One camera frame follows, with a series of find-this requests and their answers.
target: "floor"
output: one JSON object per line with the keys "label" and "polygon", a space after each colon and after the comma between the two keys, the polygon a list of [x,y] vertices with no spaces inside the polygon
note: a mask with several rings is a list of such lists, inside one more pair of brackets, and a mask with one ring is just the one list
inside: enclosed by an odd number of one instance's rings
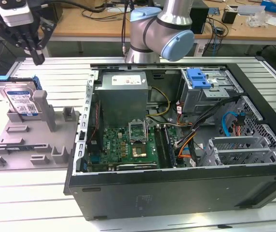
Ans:
{"label": "floor", "polygon": [[[25,57],[25,53],[21,49],[17,49],[10,44],[6,44],[16,57]],[[122,56],[121,43],[104,43],[104,42],[84,42],[83,53],[78,53],[78,45],[76,42],[49,42],[50,53],[53,57],[120,57]],[[224,44],[218,51],[217,56],[221,57],[242,57],[246,56],[244,51],[247,45],[230,45]],[[253,46],[249,56],[255,56],[262,46]],[[204,56],[212,56],[212,52],[206,52]],[[269,47],[264,50],[262,56],[276,70],[276,48]],[[11,65],[15,61],[15,57],[0,43],[0,75],[5,75]]]}

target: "desk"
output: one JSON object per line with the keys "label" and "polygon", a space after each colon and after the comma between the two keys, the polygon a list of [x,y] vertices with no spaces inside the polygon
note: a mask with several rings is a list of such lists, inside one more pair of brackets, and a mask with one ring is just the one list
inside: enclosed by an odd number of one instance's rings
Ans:
{"label": "desk", "polygon": [[[122,58],[48,58],[42,66],[32,59],[16,62],[8,75],[28,77],[38,75],[48,92],[48,103],[60,110],[75,106],[81,111],[87,77],[73,80],[72,73],[84,73],[91,63],[122,63]],[[276,72],[265,61],[241,58],[185,58],[180,63],[236,63],[259,92],[276,108]],[[8,120],[8,103],[0,96],[0,133]],[[103,221],[85,221],[72,196],[63,194],[66,170],[0,172],[0,231],[6,232],[85,232],[118,231],[211,231],[217,225],[232,226],[225,232],[276,232],[276,199],[262,209],[208,212],[160,217],[139,217]]]}
{"label": "desk", "polygon": [[[248,5],[259,5],[248,0],[241,0]],[[228,4],[239,5],[234,0],[224,2],[205,1],[209,7],[219,7],[224,9]],[[81,9],[64,9],[61,21],[57,25],[50,41],[76,41],[76,42],[120,42],[122,21],[99,22],[84,18],[81,16]],[[105,17],[115,13],[103,12],[93,14],[92,17]],[[221,20],[221,16],[214,16],[215,19]],[[229,34],[222,41],[223,44],[261,44],[261,45],[276,45],[276,26],[269,25],[268,28],[250,28],[246,25],[247,16],[238,16],[234,24],[226,26],[229,28]],[[130,37],[130,23],[126,24],[126,41]],[[211,38],[212,30],[210,25],[205,26],[203,34],[195,35],[195,43],[198,44],[195,51],[195,56],[202,56],[202,52],[208,40]]]}

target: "green circuit board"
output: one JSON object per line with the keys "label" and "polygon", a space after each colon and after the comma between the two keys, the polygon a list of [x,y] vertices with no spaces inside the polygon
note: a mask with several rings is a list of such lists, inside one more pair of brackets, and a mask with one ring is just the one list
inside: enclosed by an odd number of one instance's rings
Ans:
{"label": "green circuit board", "polygon": [[[168,127],[171,142],[177,140],[174,127]],[[141,136],[139,130],[132,130],[132,136]],[[154,128],[148,129],[148,141],[131,144],[129,128],[105,128],[103,138],[103,152],[91,154],[90,160],[93,172],[106,171],[108,166],[120,164],[159,164],[155,143]]]}
{"label": "green circuit board", "polygon": [[[146,152],[146,157],[133,157],[133,148],[129,140],[129,130],[128,128],[114,129],[106,128],[106,134],[104,135],[104,154],[101,154],[101,163],[158,163],[157,151],[154,140],[154,129],[150,128],[150,133],[148,134],[149,140],[144,144],[139,144],[138,146],[144,147]],[[118,138],[119,131],[124,131],[122,133],[122,138]],[[135,136],[140,136],[141,132],[135,131]]]}

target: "cardboard box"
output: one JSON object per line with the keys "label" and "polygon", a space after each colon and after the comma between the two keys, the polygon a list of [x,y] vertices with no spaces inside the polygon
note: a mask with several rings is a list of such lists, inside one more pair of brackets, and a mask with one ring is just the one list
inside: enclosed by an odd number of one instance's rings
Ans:
{"label": "cardboard box", "polygon": [[[106,0],[71,0],[71,1],[75,3],[79,3],[81,5],[85,5],[87,7],[91,7],[91,8],[101,6],[102,4],[104,4],[104,2],[106,2]],[[75,6],[69,5],[69,4],[62,4],[62,6],[66,8],[76,8]]]}

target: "blue box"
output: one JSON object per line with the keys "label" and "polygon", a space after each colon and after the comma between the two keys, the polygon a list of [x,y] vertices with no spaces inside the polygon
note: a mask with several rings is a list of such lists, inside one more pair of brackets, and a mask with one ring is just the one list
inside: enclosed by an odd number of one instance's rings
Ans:
{"label": "blue box", "polygon": [[276,13],[276,4],[274,4],[273,2],[263,0],[261,6],[265,6],[265,11]]}

